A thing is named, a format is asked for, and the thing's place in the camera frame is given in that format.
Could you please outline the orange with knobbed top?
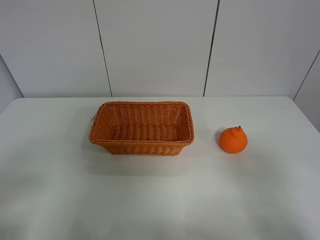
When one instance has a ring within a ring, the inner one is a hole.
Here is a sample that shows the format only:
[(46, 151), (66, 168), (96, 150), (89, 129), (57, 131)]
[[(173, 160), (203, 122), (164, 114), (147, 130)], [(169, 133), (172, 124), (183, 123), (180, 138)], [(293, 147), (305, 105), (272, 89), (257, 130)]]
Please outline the orange with knobbed top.
[(248, 138), (241, 126), (223, 130), (218, 138), (220, 148), (229, 154), (238, 154), (248, 145)]

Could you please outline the orange wicker basket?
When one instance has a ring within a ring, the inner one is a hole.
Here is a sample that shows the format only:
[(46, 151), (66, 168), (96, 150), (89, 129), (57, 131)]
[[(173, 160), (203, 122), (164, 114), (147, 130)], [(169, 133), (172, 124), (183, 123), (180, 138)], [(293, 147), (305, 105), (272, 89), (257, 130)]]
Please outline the orange wicker basket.
[(181, 101), (110, 101), (93, 120), (89, 141), (115, 155), (176, 156), (194, 141), (190, 107)]

